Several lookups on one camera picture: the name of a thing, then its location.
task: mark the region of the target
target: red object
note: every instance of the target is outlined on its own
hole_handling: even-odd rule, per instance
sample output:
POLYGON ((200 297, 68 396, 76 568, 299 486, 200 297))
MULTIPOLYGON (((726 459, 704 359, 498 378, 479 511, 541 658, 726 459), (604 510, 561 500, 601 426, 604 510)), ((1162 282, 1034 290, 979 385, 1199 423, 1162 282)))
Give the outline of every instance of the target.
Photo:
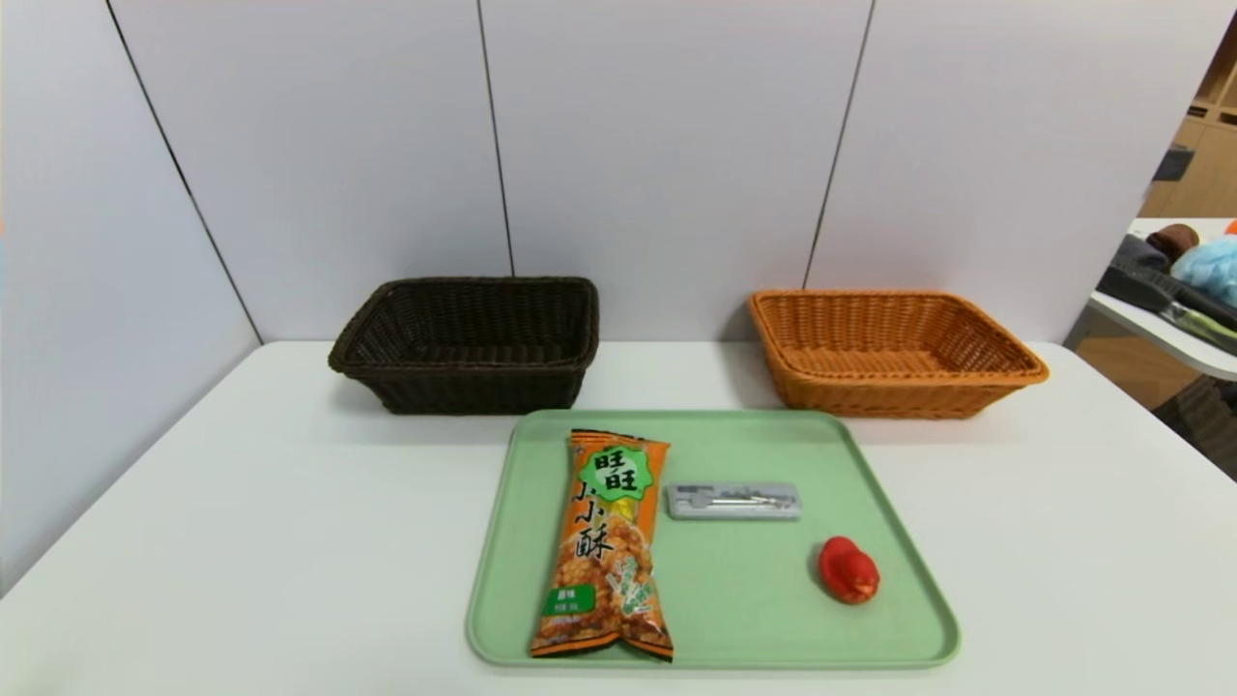
POLYGON ((816 559, 820 580, 837 600, 847 605, 862 605, 876 596, 881 574, 871 556, 858 550, 845 537, 825 541, 816 559))

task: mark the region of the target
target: background table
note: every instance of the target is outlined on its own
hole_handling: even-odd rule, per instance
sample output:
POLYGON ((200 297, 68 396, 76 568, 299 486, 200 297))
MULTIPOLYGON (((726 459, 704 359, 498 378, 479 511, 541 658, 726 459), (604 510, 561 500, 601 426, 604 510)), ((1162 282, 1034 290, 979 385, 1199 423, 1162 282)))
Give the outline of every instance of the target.
MULTIPOLYGON (((1209 240, 1223 235, 1225 227, 1231 221, 1230 218, 1138 218, 1129 225, 1129 232, 1145 237, 1173 223, 1184 223, 1197 230, 1202 240, 1209 240)), ((1190 335, 1147 309, 1105 294, 1098 289, 1091 293, 1087 308, 1100 312, 1134 334, 1150 340, 1170 356, 1202 375, 1217 380, 1237 381, 1237 356, 1190 335)), ((1079 323, 1070 337, 1066 339, 1066 345, 1076 345, 1085 336, 1087 331, 1085 314, 1084 310, 1084 315, 1079 316, 1079 323)))
MULTIPOLYGON (((0 600, 0 694, 1237 692, 1237 487, 1032 347, 1051 380, 975 419, 847 422, 961 624, 944 668, 491 668, 464 614, 516 419, 390 417, 329 344, 276 342, 0 600)), ((604 342, 578 407, 778 402, 757 345, 604 342)))

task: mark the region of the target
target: orange snack bag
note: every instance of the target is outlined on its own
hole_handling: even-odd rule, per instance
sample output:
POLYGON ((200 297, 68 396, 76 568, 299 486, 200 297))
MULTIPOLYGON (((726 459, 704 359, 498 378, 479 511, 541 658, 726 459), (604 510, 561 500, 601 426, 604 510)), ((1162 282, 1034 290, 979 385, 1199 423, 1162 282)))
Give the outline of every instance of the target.
POLYGON ((667 661, 674 656, 649 553, 669 449, 628 435, 571 431, 571 486, 532 656, 618 640, 667 661))

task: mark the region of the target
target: green logo on bag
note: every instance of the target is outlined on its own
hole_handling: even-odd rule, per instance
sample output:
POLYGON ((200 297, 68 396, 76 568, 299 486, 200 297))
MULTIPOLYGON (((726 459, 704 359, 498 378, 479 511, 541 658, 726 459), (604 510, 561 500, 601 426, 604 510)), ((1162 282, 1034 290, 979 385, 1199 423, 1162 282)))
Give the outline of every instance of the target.
POLYGON ((648 456, 640 450, 607 448, 589 459, 580 470, 580 481, 602 501, 643 501, 644 490, 653 485, 653 475, 648 471, 648 456))
POLYGON ((555 587, 549 591, 549 597, 546 598, 546 606, 542 607, 542 616, 586 614, 596 606, 597 590, 591 585, 555 587))

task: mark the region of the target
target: light green tray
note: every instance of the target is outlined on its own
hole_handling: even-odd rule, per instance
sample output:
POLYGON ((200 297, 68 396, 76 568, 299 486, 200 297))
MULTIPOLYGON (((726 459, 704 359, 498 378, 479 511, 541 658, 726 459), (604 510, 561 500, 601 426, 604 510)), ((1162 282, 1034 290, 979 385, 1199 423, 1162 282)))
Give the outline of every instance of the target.
POLYGON ((496 665, 646 669, 928 668, 957 651, 945 598, 846 428, 815 412, 538 412, 516 427, 468 613, 473 649, 496 665), (784 481, 803 519, 675 520, 664 511, 653 567, 674 663, 623 645, 528 656, 570 480, 573 428, 669 443, 662 483, 784 481), (834 535, 881 570, 870 603, 841 605, 815 560, 834 535))

